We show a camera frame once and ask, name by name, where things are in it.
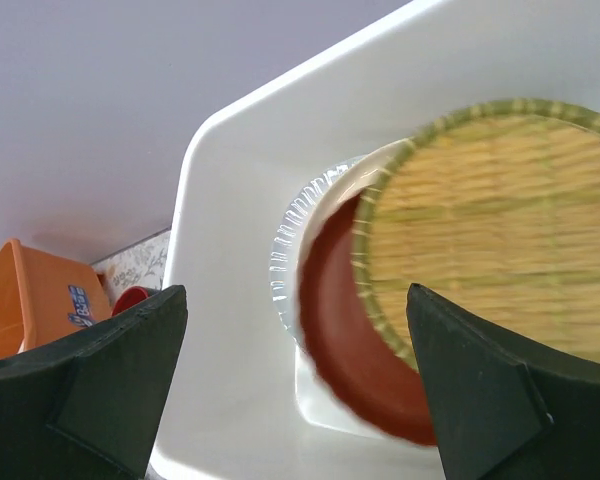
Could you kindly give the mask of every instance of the green woven rim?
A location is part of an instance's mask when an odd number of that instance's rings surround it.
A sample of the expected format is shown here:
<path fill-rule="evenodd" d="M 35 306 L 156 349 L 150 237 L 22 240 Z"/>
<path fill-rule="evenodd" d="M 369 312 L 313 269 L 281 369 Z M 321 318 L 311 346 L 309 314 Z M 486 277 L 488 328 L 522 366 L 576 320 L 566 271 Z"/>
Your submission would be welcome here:
<path fill-rule="evenodd" d="M 529 114 L 564 120 L 600 135 L 600 113 L 578 105 L 533 98 L 515 98 L 474 105 L 438 118 L 424 127 L 417 135 L 405 140 L 404 148 L 380 169 L 376 182 L 363 192 L 356 210 L 353 227 L 351 263 L 358 297 L 362 300 L 369 320 L 393 352 L 411 368 L 418 370 L 413 347 L 400 337 L 380 308 L 373 290 L 373 281 L 368 269 L 369 238 L 375 218 L 376 202 L 398 169 L 415 152 L 429 145 L 438 135 L 458 128 L 472 120 L 511 114 Z"/>

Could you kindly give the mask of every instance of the bamboo plate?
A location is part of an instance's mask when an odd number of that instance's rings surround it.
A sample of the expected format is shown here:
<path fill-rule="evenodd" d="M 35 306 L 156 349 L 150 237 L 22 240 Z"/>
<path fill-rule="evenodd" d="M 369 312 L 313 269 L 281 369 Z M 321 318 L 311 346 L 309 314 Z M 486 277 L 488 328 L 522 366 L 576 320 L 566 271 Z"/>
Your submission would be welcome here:
<path fill-rule="evenodd" d="M 413 282 L 600 363 L 600 114 L 514 99 L 436 120 L 365 190 L 351 261 L 374 328 L 414 369 Z"/>

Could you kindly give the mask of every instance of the wall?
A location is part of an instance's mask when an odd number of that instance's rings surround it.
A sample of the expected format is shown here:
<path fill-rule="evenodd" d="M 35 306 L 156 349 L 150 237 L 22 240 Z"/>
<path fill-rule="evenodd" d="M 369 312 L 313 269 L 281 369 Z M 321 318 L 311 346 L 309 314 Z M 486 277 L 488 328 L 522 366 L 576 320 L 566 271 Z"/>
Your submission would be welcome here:
<path fill-rule="evenodd" d="M 407 0 L 0 1 L 0 246 L 91 262 L 171 222 L 199 125 Z"/>

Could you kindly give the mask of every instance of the red cup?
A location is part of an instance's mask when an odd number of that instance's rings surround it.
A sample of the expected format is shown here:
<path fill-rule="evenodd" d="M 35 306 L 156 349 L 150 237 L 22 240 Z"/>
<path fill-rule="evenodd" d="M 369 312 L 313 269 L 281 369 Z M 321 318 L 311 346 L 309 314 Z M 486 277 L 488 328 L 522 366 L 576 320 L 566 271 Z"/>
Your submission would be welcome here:
<path fill-rule="evenodd" d="M 160 290 L 155 290 L 153 288 L 145 288 L 145 287 L 130 287 L 127 288 L 120 298 L 113 306 L 113 312 L 111 312 L 111 316 L 115 317 L 119 313 L 124 312 L 125 310 L 130 309 L 131 307 L 139 304 L 140 302 L 146 300 L 151 295 L 155 295 Z"/>

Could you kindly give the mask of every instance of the silver plate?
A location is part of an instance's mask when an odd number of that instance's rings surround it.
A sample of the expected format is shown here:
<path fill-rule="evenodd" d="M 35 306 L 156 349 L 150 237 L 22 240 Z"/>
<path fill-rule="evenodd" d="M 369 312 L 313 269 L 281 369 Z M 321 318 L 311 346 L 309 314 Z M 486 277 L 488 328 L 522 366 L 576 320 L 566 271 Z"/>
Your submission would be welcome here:
<path fill-rule="evenodd" d="M 273 239 L 269 260 L 269 282 L 273 304 L 280 321 L 303 348 L 302 331 L 298 327 L 295 299 L 298 253 L 307 219 L 333 183 L 364 155 L 352 158 L 326 170 L 321 176 L 307 183 L 287 206 L 280 226 Z"/>

